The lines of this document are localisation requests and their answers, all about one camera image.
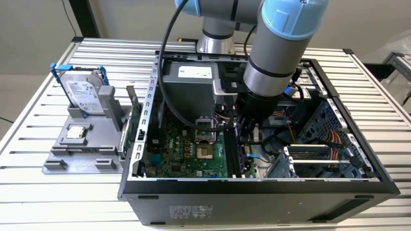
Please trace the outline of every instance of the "slotted aluminum surface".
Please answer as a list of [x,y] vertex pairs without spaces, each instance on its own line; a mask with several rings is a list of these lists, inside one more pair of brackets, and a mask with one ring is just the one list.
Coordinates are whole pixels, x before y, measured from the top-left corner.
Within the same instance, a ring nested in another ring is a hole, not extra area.
[[[60,63],[103,64],[116,98],[129,103],[125,86],[144,92],[156,41],[84,39],[72,43]],[[193,43],[172,42],[169,51],[195,52]],[[236,47],[241,54],[241,45]],[[339,224],[311,230],[411,229],[411,125],[353,55],[339,49],[307,49],[317,59],[401,195]],[[68,100],[49,75],[0,142],[0,230],[152,230],[127,202],[117,201],[120,175],[42,175],[41,166],[66,119]],[[308,226],[187,226],[185,230],[307,230]]]

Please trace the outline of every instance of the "open computer tower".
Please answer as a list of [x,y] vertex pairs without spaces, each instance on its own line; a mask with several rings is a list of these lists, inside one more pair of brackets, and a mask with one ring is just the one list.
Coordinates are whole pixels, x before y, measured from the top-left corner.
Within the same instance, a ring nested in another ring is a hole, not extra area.
[[[196,124],[223,122],[219,103],[236,100],[224,79],[244,63],[240,55],[165,53],[164,85]],[[271,156],[239,141],[236,127],[200,132],[175,118],[156,65],[119,192],[144,225],[336,223],[399,194],[316,60],[299,65],[304,101],[284,98],[260,125],[275,138]]]

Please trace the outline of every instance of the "black computer chassis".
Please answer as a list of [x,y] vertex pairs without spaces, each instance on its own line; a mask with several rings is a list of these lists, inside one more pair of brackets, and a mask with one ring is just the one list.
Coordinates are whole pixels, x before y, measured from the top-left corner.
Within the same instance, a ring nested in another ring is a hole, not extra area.
[[[220,58],[247,62],[247,57],[241,55],[168,52],[164,57],[184,62],[217,62]],[[399,189],[340,101],[319,62],[315,59],[301,61],[308,62],[315,69],[328,97],[336,104],[348,130],[373,166],[377,180],[189,181],[136,180],[136,176],[132,180],[128,157],[119,198],[127,199],[143,225],[337,223],[399,195]],[[152,77],[156,77],[156,64],[157,61],[153,64]]]

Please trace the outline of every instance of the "power supply label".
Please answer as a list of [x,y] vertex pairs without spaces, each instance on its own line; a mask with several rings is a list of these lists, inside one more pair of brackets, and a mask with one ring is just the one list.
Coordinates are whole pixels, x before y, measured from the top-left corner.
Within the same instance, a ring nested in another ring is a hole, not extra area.
[[212,69],[209,66],[180,66],[180,78],[212,78]]

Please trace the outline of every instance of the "small chip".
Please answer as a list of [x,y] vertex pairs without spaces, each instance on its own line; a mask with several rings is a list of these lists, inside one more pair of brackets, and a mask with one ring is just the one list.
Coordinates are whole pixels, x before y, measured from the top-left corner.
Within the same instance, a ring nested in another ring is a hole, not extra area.
[[181,171],[181,166],[180,165],[172,165],[171,166],[171,171],[172,172],[180,172]]

